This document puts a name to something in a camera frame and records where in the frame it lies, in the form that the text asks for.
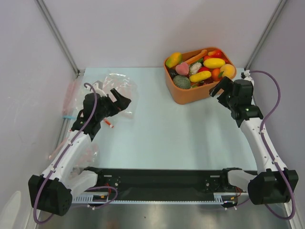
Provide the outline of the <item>yellow lemon toy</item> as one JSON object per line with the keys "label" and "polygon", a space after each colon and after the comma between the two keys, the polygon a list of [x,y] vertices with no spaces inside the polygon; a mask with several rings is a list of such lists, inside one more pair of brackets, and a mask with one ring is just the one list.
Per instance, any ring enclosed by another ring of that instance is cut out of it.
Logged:
{"label": "yellow lemon toy", "polygon": [[189,77],[189,80],[192,83],[197,83],[197,82],[201,82],[204,81],[208,78],[210,78],[212,76],[210,71],[202,71],[202,72],[198,72],[196,74],[193,74]]}

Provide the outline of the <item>yellow mango toy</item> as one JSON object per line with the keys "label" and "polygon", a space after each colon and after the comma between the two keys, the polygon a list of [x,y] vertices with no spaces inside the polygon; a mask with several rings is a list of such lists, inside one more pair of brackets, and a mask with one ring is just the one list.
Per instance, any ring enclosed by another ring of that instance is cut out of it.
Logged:
{"label": "yellow mango toy", "polygon": [[225,61],[220,58],[209,58],[203,62],[204,67],[209,69],[221,68],[225,65]]}

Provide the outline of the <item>red apple toy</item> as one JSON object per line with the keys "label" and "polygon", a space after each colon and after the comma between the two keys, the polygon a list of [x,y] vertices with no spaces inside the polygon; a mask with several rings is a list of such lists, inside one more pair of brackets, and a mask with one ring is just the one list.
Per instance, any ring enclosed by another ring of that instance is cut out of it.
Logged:
{"label": "red apple toy", "polygon": [[198,70],[198,73],[200,73],[200,72],[204,72],[204,71],[211,71],[209,68],[207,68],[207,67],[201,67],[199,70]]}

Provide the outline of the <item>cauliflower toy white green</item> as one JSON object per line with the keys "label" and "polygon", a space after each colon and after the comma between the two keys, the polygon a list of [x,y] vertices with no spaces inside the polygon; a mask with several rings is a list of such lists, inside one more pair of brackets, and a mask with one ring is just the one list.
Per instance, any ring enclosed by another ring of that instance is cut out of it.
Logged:
{"label": "cauliflower toy white green", "polygon": [[189,68],[189,74],[194,75],[194,74],[198,73],[198,71],[200,70],[201,67],[202,67],[201,62],[196,62],[196,63],[192,64]]}

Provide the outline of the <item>pink peach toy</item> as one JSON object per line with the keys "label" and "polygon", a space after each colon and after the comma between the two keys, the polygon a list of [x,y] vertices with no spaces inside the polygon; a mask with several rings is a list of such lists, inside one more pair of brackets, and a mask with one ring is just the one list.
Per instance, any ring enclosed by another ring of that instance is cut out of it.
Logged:
{"label": "pink peach toy", "polygon": [[176,65],[175,70],[179,75],[186,76],[189,74],[189,65],[186,62],[182,62]]}

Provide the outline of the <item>dark chestnut toy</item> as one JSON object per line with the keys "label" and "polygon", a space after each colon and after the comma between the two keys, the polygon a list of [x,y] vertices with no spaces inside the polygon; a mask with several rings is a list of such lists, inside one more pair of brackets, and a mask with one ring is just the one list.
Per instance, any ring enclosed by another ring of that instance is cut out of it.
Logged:
{"label": "dark chestnut toy", "polygon": [[173,79],[175,76],[177,76],[178,74],[177,74],[177,72],[176,72],[176,70],[174,70],[174,69],[169,69],[168,70],[168,73],[169,73],[169,75],[170,75],[170,77]]}

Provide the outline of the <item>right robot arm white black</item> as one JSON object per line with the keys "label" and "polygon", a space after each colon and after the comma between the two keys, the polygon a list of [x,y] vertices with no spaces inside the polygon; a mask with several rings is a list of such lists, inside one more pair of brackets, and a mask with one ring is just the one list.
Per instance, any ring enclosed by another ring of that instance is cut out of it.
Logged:
{"label": "right robot arm white black", "polygon": [[298,182],[295,170],[289,170],[277,154],[263,123],[260,108],[252,103],[253,80],[249,77],[232,81],[224,77],[210,90],[214,97],[220,90],[218,102],[231,111],[246,137],[254,155],[257,175],[251,175],[241,169],[228,171],[220,179],[224,191],[238,187],[248,193],[255,205],[287,203],[294,199],[294,189]]}

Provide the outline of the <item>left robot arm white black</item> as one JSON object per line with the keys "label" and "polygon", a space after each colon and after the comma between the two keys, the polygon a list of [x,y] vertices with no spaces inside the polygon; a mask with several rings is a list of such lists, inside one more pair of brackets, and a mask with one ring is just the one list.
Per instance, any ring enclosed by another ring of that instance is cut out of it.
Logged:
{"label": "left robot arm white black", "polygon": [[42,172],[28,181],[31,205],[34,211],[41,210],[63,216],[71,207],[72,200],[92,188],[104,188],[105,179],[89,168],[77,163],[92,148],[92,141],[101,128],[104,118],[126,110],[131,99],[121,95],[116,89],[109,95],[100,95],[95,90],[85,95],[83,109],[79,111],[62,149]]}

